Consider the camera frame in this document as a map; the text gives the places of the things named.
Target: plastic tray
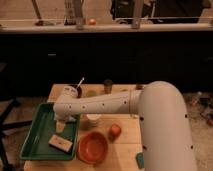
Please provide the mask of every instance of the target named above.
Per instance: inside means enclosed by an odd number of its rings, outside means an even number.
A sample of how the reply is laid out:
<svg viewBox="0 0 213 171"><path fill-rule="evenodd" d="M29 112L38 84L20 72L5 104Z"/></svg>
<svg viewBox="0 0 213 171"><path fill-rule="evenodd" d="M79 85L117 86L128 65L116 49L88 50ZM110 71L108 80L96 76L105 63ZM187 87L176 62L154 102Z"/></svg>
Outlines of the plastic tray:
<svg viewBox="0 0 213 171"><path fill-rule="evenodd" d="M22 160L71 160L75 156L80 116L75 116L76 122L66 124L61 137L73 142L69 153L49 146L48 141L56 130L53 104L42 103L38 106L32 125L22 146Z"/></svg>

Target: dark cabinet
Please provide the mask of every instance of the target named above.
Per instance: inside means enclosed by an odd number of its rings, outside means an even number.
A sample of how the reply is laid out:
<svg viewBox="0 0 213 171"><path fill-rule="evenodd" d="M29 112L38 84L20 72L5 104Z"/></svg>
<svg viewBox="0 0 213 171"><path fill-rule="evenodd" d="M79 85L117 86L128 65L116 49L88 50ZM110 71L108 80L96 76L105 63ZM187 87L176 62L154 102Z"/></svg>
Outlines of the dark cabinet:
<svg viewBox="0 0 213 171"><path fill-rule="evenodd" d="M213 88L212 32L0 35L4 74L18 95L48 95L54 83L149 83Z"/></svg>

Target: red apple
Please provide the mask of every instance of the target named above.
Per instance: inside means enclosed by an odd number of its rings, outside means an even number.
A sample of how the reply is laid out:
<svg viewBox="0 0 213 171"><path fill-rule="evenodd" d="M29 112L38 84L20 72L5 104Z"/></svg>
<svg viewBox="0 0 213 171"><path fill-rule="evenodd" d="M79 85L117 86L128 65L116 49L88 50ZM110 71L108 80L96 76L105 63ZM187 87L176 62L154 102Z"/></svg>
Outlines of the red apple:
<svg viewBox="0 0 213 171"><path fill-rule="evenodd" d="M112 124L109 129L109 138L111 140L115 140L121 134L121 127L117 124Z"/></svg>

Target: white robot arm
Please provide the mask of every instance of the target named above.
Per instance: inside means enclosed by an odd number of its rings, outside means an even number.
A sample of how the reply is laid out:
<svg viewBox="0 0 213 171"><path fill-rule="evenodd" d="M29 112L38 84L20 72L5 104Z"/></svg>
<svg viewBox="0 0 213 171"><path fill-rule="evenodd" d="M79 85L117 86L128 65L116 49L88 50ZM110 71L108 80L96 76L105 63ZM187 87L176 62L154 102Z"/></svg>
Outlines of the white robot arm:
<svg viewBox="0 0 213 171"><path fill-rule="evenodd" d="M197 171L186 105L173 85L156 81L142 91L75 98L65 87L54 104L56 119L73 114L138 113L146 171Z"/></svg>

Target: table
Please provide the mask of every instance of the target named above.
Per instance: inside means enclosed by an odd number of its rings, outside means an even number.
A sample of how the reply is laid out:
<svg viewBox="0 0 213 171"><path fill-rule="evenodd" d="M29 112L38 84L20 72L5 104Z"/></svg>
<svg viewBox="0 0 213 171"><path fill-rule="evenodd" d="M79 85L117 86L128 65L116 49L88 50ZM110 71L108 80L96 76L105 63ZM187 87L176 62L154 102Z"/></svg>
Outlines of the table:
<svg viewBox="0 0 213 171"><path fill-rule="evenodd" d="M54 84L48 97L48 102L54 102L60 94L62 87L66 84ZM86 97L89 92L103 94L102 84L82 84L82 96ZM112 93L124 90L133 90L135 85L113 85ZM87 121L81 115L78 139L90 131L99 131L107 137L108 130L112 123L117 123L122 127L122 134L114 142L108 139L108 154L106 159L99 165L90 165L74 157L71 161L26 161L24 170L26 171L49 171L49 170L76 170L76 171L135 171L140 170L137 166L135 156L142 151L141 133L138 117L127 114L102 114L101 120L96 127L85 127Z"/></svg>

